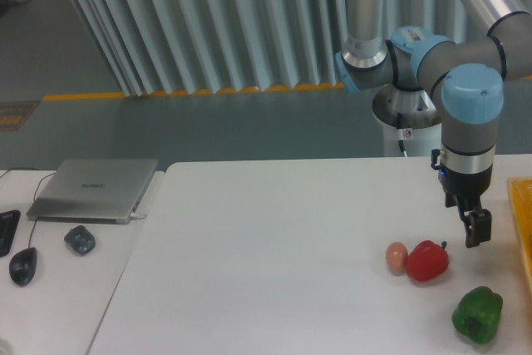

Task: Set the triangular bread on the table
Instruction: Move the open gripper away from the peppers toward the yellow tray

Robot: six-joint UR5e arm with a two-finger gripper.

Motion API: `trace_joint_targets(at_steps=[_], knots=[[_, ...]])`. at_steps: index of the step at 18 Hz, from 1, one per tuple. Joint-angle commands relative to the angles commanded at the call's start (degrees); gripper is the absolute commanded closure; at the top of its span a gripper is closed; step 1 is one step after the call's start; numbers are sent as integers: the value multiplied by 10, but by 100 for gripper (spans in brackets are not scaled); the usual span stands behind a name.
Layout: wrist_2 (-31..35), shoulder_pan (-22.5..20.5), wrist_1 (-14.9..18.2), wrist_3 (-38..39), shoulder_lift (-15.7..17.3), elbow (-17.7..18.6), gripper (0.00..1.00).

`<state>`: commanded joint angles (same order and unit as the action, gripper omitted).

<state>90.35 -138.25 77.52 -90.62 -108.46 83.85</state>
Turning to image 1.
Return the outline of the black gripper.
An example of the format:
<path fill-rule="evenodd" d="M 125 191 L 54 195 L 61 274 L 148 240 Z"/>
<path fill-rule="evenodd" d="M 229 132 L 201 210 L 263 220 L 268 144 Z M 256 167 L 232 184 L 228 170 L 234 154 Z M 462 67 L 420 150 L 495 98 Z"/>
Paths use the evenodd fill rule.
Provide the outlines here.
<path fill-rule="evenodd" d="M 461 201 L 469 208 L 480 203 L 480 197 L 490 186 L 494 150 L 479 154 L 459 154 L 450 149 L 431 151 L 431 168 L 438 172 L 438 180 L 447 197 Z M 492 215 L 488 209 L 472 211 L 458 204 L 458 214 L 465 227 L 465 246 L 473 248 L 491 239 Z"/>

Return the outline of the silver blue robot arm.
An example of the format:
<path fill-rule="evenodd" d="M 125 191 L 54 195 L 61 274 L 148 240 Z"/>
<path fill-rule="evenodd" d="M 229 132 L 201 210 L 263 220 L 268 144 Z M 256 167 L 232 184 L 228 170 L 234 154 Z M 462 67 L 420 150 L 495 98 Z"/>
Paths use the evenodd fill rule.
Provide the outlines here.
<path fill-rule="evenodd" d="M 531 73 L 531 15 L 520 0 L 461 2 L 483 32 L 479 41 L 457 43 L 421 27 L 385 39 L 384 0 L 346 0 L 347 40 L 336 63 L 349 91 L 388 84 L 406 101 L 428 100 L 441 127 L 431 166 L 472 248 L 491 237 L 492 217 L 480 198 L 490 185 L 503 85 Z"/>

